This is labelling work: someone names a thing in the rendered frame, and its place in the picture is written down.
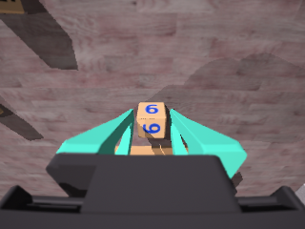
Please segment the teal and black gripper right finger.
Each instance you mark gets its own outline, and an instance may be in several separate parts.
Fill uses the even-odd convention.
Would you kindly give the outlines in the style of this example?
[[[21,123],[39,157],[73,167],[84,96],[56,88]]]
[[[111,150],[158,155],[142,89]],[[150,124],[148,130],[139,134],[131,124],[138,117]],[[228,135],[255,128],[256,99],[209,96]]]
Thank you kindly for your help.
[[[174,155],[219,156],[230,178],[247,157],[237,140],[194,122],[174,109],[170,111],[170,132]],[[181,136],[188,145],[188,153]]]

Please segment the tan flat mat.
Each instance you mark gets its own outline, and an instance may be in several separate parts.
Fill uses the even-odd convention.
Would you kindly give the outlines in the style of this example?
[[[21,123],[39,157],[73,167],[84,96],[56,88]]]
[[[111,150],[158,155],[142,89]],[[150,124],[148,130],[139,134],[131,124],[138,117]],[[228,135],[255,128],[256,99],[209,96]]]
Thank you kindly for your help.
[[[131,155],[173,155],[173,146],[132,146]]]

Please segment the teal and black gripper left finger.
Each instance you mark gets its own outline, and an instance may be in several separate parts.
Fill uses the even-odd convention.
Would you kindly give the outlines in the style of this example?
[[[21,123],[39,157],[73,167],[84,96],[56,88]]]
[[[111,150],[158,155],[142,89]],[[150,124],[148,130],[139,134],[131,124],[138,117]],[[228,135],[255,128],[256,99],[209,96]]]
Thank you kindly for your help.
[[[66,140],[59,152],[98,153],[99,155],[130,155],[134,114],[128,110],[116,119]],[[123,136],[123,137],[121,137]],[[121,143],[115,151],[119,139]]]

